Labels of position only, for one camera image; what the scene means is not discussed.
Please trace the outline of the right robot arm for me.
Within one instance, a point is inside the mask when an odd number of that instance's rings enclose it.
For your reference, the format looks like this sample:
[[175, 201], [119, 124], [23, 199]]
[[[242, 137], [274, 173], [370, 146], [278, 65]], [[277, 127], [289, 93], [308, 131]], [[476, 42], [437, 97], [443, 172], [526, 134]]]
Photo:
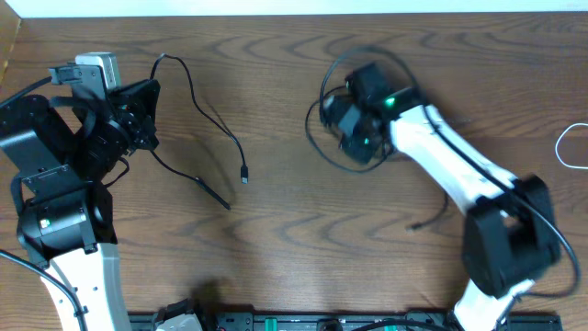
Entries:
[[453, 308], [459, 330], [496, 330], [516, 299], [560, 261], [547, 185], [518, 178], [460, 137], [417, 84], [399, 89], [370, 63], [345, 79], [345, 93], [321, 91], [320, 119], [359, 164], [377, 150], [409, 156], [465, 217], [462, 261], [469, 283]]

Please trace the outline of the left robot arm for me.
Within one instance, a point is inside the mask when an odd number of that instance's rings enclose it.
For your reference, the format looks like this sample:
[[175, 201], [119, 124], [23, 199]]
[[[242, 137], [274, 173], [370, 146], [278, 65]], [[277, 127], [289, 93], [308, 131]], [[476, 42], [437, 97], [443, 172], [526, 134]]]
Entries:
[[1, 105], [1, 148], [17, 167], [10, 191], [20, 264], [40, 276], [65, 330], [130, 330], [107, 174], [157, 144], [153, 79], [108, 89], [70, 81], [68, 97], [32, 84]]

